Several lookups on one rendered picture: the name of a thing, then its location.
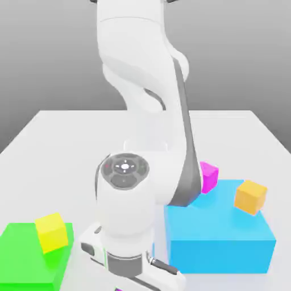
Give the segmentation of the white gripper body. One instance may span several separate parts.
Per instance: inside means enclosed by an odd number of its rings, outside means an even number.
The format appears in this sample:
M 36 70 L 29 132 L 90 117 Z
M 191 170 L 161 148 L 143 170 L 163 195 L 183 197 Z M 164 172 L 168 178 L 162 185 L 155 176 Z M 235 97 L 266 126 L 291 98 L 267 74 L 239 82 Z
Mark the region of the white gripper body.
M 125 278 L 108 273 L 109 291 L 184 291 L 185 277 L 178 272 L 173 275 L 167 271 L 150 268 L 134 278 Z

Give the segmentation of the small magenta cube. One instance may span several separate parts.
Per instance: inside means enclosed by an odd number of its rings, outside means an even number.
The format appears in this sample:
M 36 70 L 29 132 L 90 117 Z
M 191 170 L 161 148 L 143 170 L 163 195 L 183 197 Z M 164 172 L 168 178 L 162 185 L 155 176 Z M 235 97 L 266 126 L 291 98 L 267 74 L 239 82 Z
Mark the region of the small magenta cube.
M 207 194 L 217 185 L 219 168 L 203 161 L 200 162 L 200 166 L 203 177 L 201 193 Z

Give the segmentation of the small orange cube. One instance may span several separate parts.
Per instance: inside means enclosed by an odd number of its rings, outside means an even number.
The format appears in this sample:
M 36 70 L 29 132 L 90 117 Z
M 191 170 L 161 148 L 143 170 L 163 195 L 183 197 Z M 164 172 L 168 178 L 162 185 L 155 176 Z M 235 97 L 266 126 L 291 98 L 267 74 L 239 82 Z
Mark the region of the small orange cube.
M 248 214 L 256 215 L 263 207 L 267 187 L 245 180 L 236 189 L 234 206 Z

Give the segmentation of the small yellow cube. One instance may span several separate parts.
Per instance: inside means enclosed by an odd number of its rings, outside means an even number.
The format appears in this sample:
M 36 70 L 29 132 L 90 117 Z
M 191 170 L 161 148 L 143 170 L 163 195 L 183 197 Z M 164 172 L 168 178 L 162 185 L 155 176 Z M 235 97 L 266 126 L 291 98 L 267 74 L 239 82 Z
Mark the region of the small yellow cube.
M 68 245 L 66 225 L 59 213 L 36 219 L 35 227 L 43 254 Z

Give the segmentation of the large blue box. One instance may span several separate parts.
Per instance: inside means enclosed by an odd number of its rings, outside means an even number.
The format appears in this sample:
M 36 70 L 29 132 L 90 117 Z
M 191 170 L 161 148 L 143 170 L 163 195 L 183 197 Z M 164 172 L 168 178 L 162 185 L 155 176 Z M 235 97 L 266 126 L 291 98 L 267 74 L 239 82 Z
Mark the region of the large blue box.
M 243 180 L 219 180 L 187 207 L 165 206 L 165 255 L 184 274 L 267 273 L 276 238 L 263 214 L 234 206 Z

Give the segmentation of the large green box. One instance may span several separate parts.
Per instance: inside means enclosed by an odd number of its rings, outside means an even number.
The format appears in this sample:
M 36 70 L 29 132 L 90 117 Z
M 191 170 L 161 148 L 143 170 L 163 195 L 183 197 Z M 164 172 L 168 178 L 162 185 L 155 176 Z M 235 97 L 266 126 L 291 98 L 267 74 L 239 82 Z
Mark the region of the large green box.
M 0 291 L 60 291 L 74 242 L 43 254 L 34 223 L 9 223 L 0 235 Z

